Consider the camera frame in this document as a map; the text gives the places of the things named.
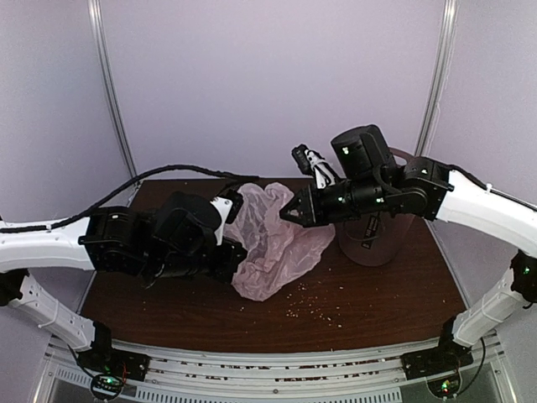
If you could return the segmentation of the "pink translucent plastic bag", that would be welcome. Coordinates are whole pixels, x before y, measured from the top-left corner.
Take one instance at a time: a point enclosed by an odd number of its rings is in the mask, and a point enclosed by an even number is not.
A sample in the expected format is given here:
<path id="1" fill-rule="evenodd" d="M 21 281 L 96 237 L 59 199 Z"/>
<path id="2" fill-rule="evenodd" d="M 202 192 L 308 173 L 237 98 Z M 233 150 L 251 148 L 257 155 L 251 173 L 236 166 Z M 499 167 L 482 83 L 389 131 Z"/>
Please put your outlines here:
<path id="1" fill-rule="evenodd" d="M 336 236 L 333 225 L 303 228 L 279 217 L 294 193 L 278 182 L 265 187 L 242 185 L 243 205 L 224 235 L 248 251 L 232 277 L 232 286 L 243 298 L 266 301 L 288 283 L 320 263 L 323 252 Z"/>

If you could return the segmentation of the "mauve plastic trash bin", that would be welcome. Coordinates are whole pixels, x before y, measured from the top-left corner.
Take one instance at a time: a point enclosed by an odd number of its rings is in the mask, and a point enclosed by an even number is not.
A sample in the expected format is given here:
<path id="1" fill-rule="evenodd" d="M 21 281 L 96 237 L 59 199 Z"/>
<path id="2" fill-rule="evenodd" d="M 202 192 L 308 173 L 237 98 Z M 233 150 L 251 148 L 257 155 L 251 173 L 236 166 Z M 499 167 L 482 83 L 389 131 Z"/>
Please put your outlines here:
<path id="1" fill-rule="evenodd" d="M 385 265 L 403 248 L 415 219 L 416 216 L 411 214 L 394 217 L 388 212 L 365 214 L 356 221 L 336 225 L 337 243 L 356 264 L 367 267 Z"/>

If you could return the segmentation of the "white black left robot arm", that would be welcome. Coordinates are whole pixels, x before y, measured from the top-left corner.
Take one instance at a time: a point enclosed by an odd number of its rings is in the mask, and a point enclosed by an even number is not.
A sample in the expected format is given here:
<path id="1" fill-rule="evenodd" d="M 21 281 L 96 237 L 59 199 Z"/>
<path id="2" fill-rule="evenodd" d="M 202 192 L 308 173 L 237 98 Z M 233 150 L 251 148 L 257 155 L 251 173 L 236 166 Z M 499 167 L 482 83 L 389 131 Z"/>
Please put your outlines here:
<path id="1" fill-rule="evenodd" d="M 228 283 L 247 256 L 224 235 L 243 204 L 236 191 L 207 200 L 177 191 L 154 212 L 98 207 L 81 218 L 1 224 L 1 304 L 25 312 L 103 373 L 115 371 L 120 353 L 110 329 L 74 313 L 30 274 L 68 268 L 138 277 L 146 286 L 163 278 L 207 275 Z"/>

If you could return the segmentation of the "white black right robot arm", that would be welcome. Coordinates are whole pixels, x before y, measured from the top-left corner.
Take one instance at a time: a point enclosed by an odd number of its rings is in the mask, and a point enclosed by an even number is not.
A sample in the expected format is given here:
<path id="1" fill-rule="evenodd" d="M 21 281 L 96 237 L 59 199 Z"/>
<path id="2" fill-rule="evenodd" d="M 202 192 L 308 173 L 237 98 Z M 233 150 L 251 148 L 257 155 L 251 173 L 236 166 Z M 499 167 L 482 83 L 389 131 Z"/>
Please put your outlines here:
<path id="1" fill-rule="evenodd" d="M 291 154 L 315 182 L 297 191 L 279 211 L 303 228 L 358 220 L 368 213 L 411 214 L 456 223 L 515 246 L 503 277 L 481 300 L 446 322 L 430 352 L 435 369 L 448 370 L 462 351 L 536 302 L 536 207 L 498 191 L 456 165 L 413 157 L 398 165 L 380 128 L 359 126 L 331 141 L 340 177 L 314 150 L 301 144 Z"/>

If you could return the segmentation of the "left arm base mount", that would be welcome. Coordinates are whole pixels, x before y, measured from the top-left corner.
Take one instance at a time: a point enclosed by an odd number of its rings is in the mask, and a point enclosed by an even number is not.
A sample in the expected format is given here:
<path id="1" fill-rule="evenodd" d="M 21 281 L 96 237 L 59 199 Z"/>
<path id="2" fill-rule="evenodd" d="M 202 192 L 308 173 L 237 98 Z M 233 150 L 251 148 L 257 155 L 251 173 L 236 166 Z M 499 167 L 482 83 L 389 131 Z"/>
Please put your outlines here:
<path id="1" fill-rule="evenodd" d="M 144 381 L 150 357 L 113 348 L 106 356 L 93 350 L 76 353 L 76 364 L 90 377 L 90 392 L 101 401 L 118 398 L 129 380 Z"/>

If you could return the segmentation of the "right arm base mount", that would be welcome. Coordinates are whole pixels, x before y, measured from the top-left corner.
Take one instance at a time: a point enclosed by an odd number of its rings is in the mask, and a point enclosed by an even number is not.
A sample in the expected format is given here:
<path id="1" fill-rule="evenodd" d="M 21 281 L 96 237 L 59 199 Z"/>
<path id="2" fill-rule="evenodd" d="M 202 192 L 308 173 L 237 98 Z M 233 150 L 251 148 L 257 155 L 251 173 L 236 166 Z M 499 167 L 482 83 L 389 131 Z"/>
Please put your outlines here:
<path id="1" fill-rule="evenodd" d="M 424 379 L 435 398 L 448 400 L 462 391 L 461 369 L 474 360 L 469 350 L 446 352 L 428 348 L 403 354 L 401 362 L 407 380 Z"/>

